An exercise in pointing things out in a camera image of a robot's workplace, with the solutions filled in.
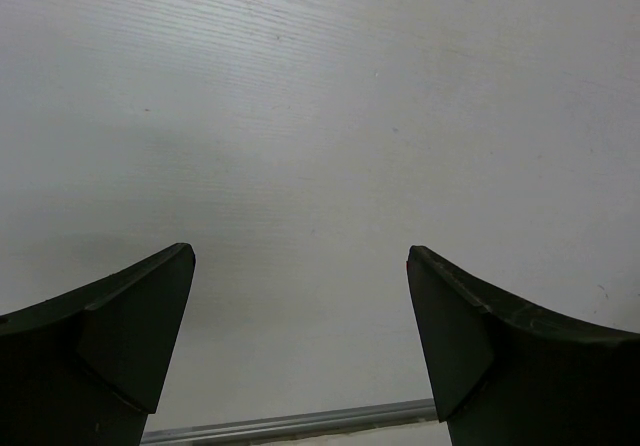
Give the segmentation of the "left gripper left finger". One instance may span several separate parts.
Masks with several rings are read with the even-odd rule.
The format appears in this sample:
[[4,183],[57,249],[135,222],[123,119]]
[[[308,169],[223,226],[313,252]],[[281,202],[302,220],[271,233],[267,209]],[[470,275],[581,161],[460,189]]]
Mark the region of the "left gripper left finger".
[[4,445],[137,445],[157,411],[195,271],[176,243],[1,318]]

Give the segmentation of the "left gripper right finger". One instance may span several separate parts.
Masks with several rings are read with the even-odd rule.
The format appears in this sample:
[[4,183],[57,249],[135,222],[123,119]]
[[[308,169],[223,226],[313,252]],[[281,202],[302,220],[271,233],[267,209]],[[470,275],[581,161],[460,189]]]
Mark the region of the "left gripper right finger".
[[439,421],[455,445],[635,445],[639,337],[485,282],[424,246],[406,263]]

